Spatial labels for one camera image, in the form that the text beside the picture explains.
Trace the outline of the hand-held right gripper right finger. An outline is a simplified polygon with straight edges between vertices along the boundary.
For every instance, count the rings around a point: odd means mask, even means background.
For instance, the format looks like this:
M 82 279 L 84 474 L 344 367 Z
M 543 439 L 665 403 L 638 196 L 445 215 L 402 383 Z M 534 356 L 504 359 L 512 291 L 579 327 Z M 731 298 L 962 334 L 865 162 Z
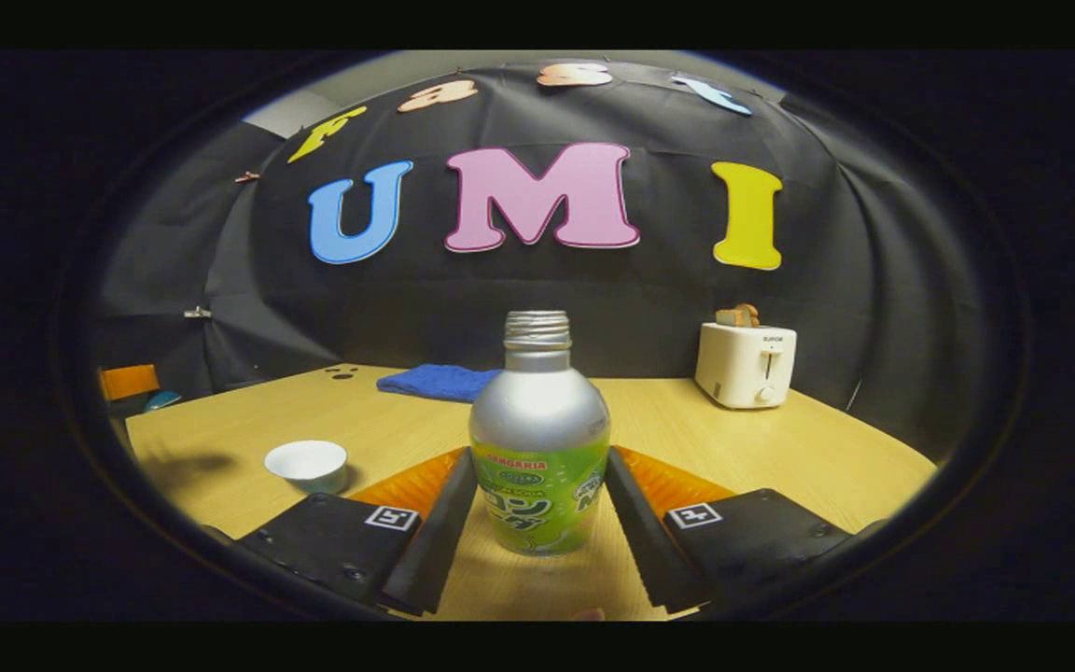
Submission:
M 774 489 L 735 494 L 632 448 L 610 447 L 606 484 L 645 591 L 671 613 L 760 598 L 852 544 Z

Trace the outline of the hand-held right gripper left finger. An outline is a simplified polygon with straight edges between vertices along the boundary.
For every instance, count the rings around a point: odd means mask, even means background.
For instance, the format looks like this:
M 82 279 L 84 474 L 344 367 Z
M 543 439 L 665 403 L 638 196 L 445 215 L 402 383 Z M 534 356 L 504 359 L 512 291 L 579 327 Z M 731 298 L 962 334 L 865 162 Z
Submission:
M 311 494 L 239 539 L 287 574 L 362 607 L 434 613 L 477 490 L 455 448 L 349 497 Z

